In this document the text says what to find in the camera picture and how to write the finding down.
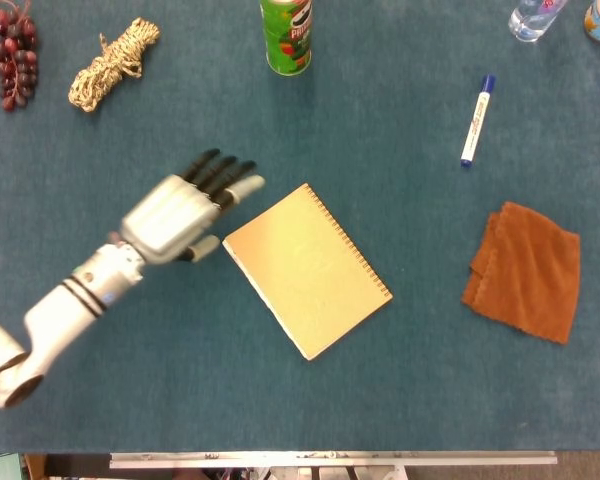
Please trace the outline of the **spiral notebook with kraft cover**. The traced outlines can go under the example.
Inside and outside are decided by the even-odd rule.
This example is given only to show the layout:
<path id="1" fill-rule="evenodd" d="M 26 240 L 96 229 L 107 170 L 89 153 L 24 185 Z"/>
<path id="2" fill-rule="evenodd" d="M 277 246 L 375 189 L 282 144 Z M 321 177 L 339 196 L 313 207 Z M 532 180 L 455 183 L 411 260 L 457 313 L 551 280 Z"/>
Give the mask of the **spiral notebook with kraft cover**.
<path id="1" fill-rule="evenodd" d="M 308 361 L 393 297 L 309 184 L 223 246 Z"/>

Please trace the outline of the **orange microfibre cloth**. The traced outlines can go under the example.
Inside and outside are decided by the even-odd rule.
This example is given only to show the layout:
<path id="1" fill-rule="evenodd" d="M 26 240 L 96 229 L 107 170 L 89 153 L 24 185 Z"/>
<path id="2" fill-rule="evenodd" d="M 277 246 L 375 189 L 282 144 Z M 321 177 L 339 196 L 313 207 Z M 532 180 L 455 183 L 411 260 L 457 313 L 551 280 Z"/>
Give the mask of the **orange microfibre cloth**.
<path id="1" fill-rule="evenodd" d="M 462 302 L 486 318 L 565 345 L 580 278 L 580 236 L 507 201 L 489 214 Z"/>

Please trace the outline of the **blue felt table mat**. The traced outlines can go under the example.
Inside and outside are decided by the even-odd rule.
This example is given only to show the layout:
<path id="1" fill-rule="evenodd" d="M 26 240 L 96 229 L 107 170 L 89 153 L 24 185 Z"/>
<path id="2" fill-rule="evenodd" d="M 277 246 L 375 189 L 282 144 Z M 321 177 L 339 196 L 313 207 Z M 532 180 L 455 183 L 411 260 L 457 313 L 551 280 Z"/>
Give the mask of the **blue felt table mat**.
<path id="1" fill-rule="evenodd" d="M 32 0 L 40 76 L 0 104 L 0 324 L 210 148 L 309 184 L 393 297 L 303 358 L 223 249 L 149 268 L 20 405 L 0 451 L 600 449 L 600 44 L 569 0 L 533 44 L 518 0 L 315 0 L 309 68 L 274 73 L 258 0 Z M 483 78 L 473 164 L 460 157 Z M 560 346 L 461 301 L 488 215 L 581 239 Z"/>

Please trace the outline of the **teal box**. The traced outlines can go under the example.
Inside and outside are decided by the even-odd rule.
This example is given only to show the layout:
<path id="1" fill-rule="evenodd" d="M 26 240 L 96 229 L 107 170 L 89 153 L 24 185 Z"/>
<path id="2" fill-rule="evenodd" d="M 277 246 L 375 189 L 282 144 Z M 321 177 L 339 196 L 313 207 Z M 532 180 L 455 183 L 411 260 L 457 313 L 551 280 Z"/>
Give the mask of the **teal box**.
<path id="1" fill-rule="evenodd" d="M 0 480 L 23 480 L 18 454 L 0 454 Z"/>

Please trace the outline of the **bunch of dark red grapes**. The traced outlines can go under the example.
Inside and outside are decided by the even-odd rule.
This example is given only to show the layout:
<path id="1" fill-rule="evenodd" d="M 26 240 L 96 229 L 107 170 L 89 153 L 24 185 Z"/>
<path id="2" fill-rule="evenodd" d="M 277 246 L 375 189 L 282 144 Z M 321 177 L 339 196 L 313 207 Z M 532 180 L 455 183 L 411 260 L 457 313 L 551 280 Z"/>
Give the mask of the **bunch of dark red grapes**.
<path id="1" fill-rule="evenodd" d="M 38 32 L 32 0 L 0 0 L 0 98 L 5 112 L 25 108 L 38 84 Z"/>

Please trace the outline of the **aluminium table edge rail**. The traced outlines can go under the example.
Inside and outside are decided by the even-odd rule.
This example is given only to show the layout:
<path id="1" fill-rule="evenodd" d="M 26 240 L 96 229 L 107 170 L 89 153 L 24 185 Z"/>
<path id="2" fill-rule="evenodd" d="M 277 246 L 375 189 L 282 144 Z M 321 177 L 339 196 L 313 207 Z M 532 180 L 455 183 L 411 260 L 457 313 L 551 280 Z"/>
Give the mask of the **aluminium table edge rail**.
<path id="1" fill-rule="evenodd" d="M 112 469 L 555 465 L 553 451 L 230 451 L 112 453 Z"/>

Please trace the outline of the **left silver and black robot hand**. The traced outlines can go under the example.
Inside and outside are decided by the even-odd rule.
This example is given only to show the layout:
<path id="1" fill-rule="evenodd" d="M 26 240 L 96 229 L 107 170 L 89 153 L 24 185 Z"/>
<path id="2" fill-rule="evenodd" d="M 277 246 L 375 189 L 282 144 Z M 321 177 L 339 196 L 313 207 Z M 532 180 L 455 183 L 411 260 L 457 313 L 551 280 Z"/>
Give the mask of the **left silver and black robot hand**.
<path id="1" fill-rule="evenodd" d="M 119 234 L 148 264 L 198 256 L 194 243 L 229 210 L 265 185 L 254 161 L 213 148 L 157 184 L 122 219 Z"/>

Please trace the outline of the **blue and white marker pen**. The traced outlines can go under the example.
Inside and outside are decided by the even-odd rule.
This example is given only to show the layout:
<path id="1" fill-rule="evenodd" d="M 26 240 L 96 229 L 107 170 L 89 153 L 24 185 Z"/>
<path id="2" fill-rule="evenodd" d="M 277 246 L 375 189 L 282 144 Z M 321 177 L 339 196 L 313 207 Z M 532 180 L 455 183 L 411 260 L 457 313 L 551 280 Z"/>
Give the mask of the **blue and white marker pen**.
<path id="1" fill-rule="evenodd" d="M 492 74 L 486 75 L 482 80 L 481 91 L 477 97 L 475 109 L 460 157 L 460 164 L 463 168 L 470 168 L 473 164 L 486 111 L 495 84 L 496 77 Z"/>

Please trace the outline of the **clear plastic water bottle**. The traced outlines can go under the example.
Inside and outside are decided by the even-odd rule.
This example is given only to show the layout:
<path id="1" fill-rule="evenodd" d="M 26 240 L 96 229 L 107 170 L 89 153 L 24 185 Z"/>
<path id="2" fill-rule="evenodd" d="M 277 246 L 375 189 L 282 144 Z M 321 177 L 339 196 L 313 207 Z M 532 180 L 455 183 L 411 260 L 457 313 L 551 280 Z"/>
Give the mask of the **clear plastic water bottle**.
<path id="1" fill-rule="evenodd" d="M 511 34 L 522 42 L 539 40 L 569 0 L 520 0 L 509 18 Z"/>

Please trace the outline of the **green Pringles can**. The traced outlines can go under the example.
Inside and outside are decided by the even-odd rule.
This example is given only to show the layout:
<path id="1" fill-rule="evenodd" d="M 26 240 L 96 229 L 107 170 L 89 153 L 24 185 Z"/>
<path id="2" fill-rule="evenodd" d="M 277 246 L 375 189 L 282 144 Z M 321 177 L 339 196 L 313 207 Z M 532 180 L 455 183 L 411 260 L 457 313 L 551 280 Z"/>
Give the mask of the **green Pringles can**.
<path id="1" fill-rule="evenodd" d="M 271 69 L 295 76 L 311 61 L 312 0 L 259 0 Z"/>

